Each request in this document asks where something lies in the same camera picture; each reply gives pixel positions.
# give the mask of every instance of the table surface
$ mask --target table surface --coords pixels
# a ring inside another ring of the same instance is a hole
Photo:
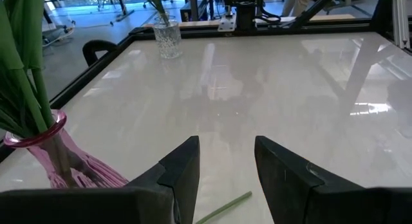
[[[161,60],[134,42],[63,108],[85,151],[136,178],[191,135],[201,173],[194,220],[252,191],[213,223],[273,223],[254,161],[265,135],[364,187],[412,186],[412,58],[376,33],[185,39]],[[0,190],[48,187],[25,150]]]

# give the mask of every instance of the person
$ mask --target person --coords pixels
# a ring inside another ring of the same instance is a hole
[[[309,2],[313,0],[286,0],[283,7],[282,16],[288,17],[292,9],[292,17],[297,17],[301,15],[302,12],[306,10]]]

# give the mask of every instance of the white tabletop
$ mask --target white tabletop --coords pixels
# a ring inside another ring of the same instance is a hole
[[[199,135],[194,221],[252,191],[212,223],[273,223],[256,135],[364,187],[412,186],[402,89],[412,57],[376,33],[185,39],[182,49],[165,61],[154,41],[127,48],[64,107],[76,143],[131,180]],[[1,191],[48,186],[25,150],[0,164]]]

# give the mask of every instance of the green plant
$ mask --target green plant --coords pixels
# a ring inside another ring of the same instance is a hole
[[[0,128],[28,138],[54,124],[42,77],[44,0],[0,0]]]
[[[149,4],[153,6],[159,13],[159,18],[163,20],[166,25],[169,25],[169,16],[165,12],[165,8],[163,7],[162,0],[147,0]]]

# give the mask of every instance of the pink vase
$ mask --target pink vase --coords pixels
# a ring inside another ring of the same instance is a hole
[[[53,111],[56,123],[46,132],[20,139],[7,132],[5,144],[27,148],[46,169],[52,188],[122,187],[128,181],[105,163],[80,150],[64,130],[66,114]]]

